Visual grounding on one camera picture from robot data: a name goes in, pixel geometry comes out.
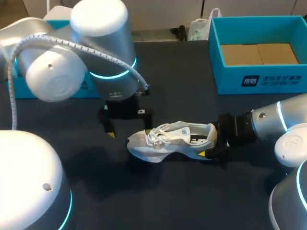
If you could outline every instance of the dark tabletop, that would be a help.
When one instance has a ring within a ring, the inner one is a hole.
[[[138,70],[150,84],[144,107],[154,127],[178,120],[215,121],[294,94],[218,96],[207,42],[136,43]],[[191,160],[174,153],[154,164],[131,156],[125,140],[141,120],[115,121],[104,133],[101,99],[61,103],[18,100],[19,129],[39,135],[58,153],[73,192],[78,230],[272,230],[268,201],[282,178],[274,144],[257,141],[231,149],[229,162]],[[0,86],[0,129],[10,129],[7,90]]]

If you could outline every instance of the shoe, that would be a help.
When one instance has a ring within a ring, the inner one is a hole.
[[[215,147],[217,132],[213,124],[192,124],[177,121],[145,130],[128,138],[127,148],[143,161],[159,163],[173,152],[181,152],[190,158],[208,160],[205,151]]]

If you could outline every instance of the brown cardboard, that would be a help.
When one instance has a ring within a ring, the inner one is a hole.
[[[298,64],[288,43],[257,44],[264,65]]]
[[[221,45],[227,66],[263,65],[257,45]]]

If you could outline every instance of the white shoelace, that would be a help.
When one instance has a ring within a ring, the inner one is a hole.
[[[169,144],[170,142],[162,140],[160,137],[158,137],[159,134],[162,134],[166,137],[166,139],[168,138],[166,130],[169,129],[169,124],[163,124],[158,126],[157,128],[153,128],[152,130],[150,130],[149,134],[146,136],[146,142],[148,145],[157,145],[157,143],[159,142],[160,144],[165,143],[165,144]]]

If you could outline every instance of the plastic bag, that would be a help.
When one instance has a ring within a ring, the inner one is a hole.
[[[208,40],[209,38],[209,30],[212,17],[221,17],[222,13],[220,9],[214,8],[209,16],[209,19],[196,19],[192,21],[190,24],[188,40],[196,41],[196,40]]]

